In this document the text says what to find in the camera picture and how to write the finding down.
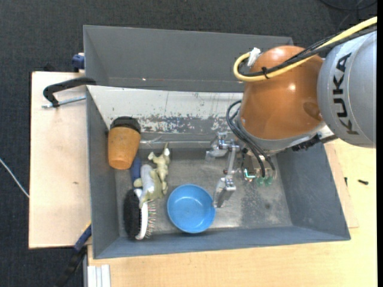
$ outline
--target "white object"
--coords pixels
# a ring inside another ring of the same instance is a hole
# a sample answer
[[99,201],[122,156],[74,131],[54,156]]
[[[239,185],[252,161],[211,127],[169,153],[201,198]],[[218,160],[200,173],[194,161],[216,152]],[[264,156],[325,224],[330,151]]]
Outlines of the white object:
[[102,265],[101,267],[96,267],[95,265],[88,266],[87,278],[88,278],[87,287],[111,287],[110,266],[109,265]]
[[261,50],[258,48],[254,48],[253,50],[250,51],[250,56],[247,60],[247,66],[248,67],[253,67],[254,63],[258,59],[259,55],[261,55]]
[[[135,189],[134,193],[138,198],[142,195],[141,189]],[[149,212],[148,212],[148,203],[144,202],[141,208],[141,228],[139,229],[138,235],[135,236],[137,240],[142,240],[145,238],[146,230],[148,228],[148,219],[149,219]]]

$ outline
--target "wooden board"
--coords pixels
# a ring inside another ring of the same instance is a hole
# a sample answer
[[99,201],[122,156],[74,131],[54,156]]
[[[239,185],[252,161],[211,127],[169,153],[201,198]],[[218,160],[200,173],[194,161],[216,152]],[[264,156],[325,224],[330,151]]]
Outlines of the wooden board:
[[[44,109],[43,89],[81,74],[34,72],[31,99],[29,247],[72,246],[90,221],[85,101]],[[84,94],[84,87],[57,95]]]

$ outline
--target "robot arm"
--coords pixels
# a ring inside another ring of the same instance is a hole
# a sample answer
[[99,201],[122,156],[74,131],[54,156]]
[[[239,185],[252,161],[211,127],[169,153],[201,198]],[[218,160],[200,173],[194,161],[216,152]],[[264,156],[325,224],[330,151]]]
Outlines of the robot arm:
[[[376,146],[376,22],[374,17],[310,48],[283,46],[261,54],[245,74],[236,123],[266,153],[300,145],[318,134]],[[318,53],[328,53],[323,61]]]

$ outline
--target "cable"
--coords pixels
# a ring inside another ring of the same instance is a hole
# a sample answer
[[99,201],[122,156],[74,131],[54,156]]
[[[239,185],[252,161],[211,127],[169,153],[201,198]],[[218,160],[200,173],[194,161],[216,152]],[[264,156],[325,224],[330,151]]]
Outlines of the cable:
[[262,159],[260,158],[260,155],[262,155],[265,160],[269,163],[271,169],[273,171],[275,171],[275,166],[273,164],[273,162],[271,161],[270,157],[267,156],[267,154],[262,150],[261,147],[259,147],[255,142],[253,142],[251,140],[250,137],[248,137],[248,135],[242,131],[239,126],[237,124],[235,124],[233,122],[233,119],[238,115],[238,112],[240,110],[241,107],[239,107],[235,113],[233,115],[230,116],[230,111],[232,110],[232,108],[237,105],[237,104],[240,104],[242,101],[241,100],[238,100],[234,103],[232,103],[229,108],[227,109],[226,111],[226,121],[227,121],[227,124],[229,125],[230,129],[232,130],[232,132],[241,140],[243,141],[245,144],[248,145],[249,149],[251,150],[251,152],[253,152],[254,156],[256,157],[260,167],[261,167],[261,171],[262,171],[262,177],[265,177],[266,176],[266,171],[265,171],[265,166],[262,162]]
[[29,198],[29,194],[26,192],[23,185],[16,179],[16,177],[14,176],[11,169],[4,163],[4,161],[1,159],[1,157],[0,157],[0,163],[2,163],[2,165],[6,168],[6,170],[9,172],[9,174],[12,176],[12,178],[16,182],[17,186],[19,186],[19,188],[23,191],[24,195],[26,195]]
[[[326,47],[326,46],[330,46],[330,45],[338,45],[339,42],[342,42],[345,41],[348,37],[351,37],[351,35],[353,34],[356,34],[357,32],[359,31],[362,31],[363,29],[366,29],[370,26],[373,26],[377,23],[378,21],[378,18],[377,17],[373,17],[371,19],[368,19],[364,22],[361,22],[351,28],[349,28],[348,30],[346,31],[343,31],[339,34],[336,34],[334,37],[331,37],[329,40],[327,41],[320,41],[318,43],[321,43],[321,45],[318,46],[318,48],[322,48],[322,47]],[[246,82],[256,82],[256,81],[263,81],[265,80],[266,78],[272,78],[272,77],[275,77],[277,75],[280,75],[280,74],[283,74],[305,62],[307,62],[309,59],[311,59],[315,54],[307,57],[307,58],[304,58],[304,59],[299,59],[298,61],[294,62],[294,63],[291,63],[291,60],[290,60],[290,63],[289,65],[287,66],[284,66],[285,64],[281,64],[281,65],[278,65],[277,68],[279,68],[278,70],[276,71],[270,71],[269,69],[267,69],[268,71],[267,72],[256,72],[256,73],[253,73],[253,74],[242,74],[239,72],[239,66],[244,62],[245,59],[249,58],[250,56],[250,53],[245,53],[243,54],[242,56],[240,56],[234,63],[234,66],[233,66],[233,72],[234,72],[234,75],[237,79],[239,80],[242,80],[242,81],[246,81]]]
[[356,3],[355,8],[344,8],[344,7],[338,7],[337,5],[330,4],[325,0],[319,0],[319,1],[322,2],[326,6],[328,6],[330,8],[334,8],[334,9],[339,10],[339,11],[360,11],[360,10],[364,10],[365,8],[369,8],[378,2],[378,0],[375,0],[371,4],[365,5],[363,7],[358,7],[358,4],[360,4],[361,1],[364,1],[364,0],[361,0],[360,2]]
[[[346,38],[342,38],[342,39],[340,39],[340,40],[338,40],[336,42],[333,42],[330,45],[327,45],[327,46],[320,45],[319,47],[317,47],[316,49],[313,49],[313,50],[311,50],[310,48],[306,49],[306,50],[303,50],[302,52],[294,55],[293,57],[289,58],[285,62],[283,62],[283,63],[281,63],[281,64],[279,64],[277,66],[268,68],[267,72],[269,73],[269,72],[277,71],[279,69],[283,69],[286,66],[293,65],[296,62],[299,62],[301,60],[307,59],[308,57],[312,57],[312,56],[317,55],[319,53],[328,53],[334,47],[336,47],[336,46],[338,46],[340,44],[343,44],[346,41],[352,40],[354,38],[358,38],[358,37],[361,37],[363,35],[369,34],[369,33],[373,32],[373,31],[375,31],[376,29],[377,29],[376,26],[372,26],[370,28],[367,28],[365,30],[362,30],[362,31],[358,32],[358,34],[356,34],[356,33],[352,34],[352,35],[350,35],[350,36],[348,36]],[[242,75],[246,75],[248,77],[253,77],[253,76],[256,76],[256,75],[264,74],[264,72],[254,72],[254,73],[250,73],[250,74],[243,74],[242,72],[240,72],[240,73]]]

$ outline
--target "wooden table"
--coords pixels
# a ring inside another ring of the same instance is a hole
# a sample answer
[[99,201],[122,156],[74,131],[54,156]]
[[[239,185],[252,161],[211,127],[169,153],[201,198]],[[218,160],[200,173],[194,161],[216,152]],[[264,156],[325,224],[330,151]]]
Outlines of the wooden table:
[[[90,220],[85,103],[41,108],[47,103],[45,86],[77,75],[32,76],[31,249],[71,246]],[[82,93],[78,88],[59,97]],[[377,286],[376,150],[340,140],[325,147],[351,227],[350,241],[97,260],[89,245],[88,263],[109,264],[112,287]]]

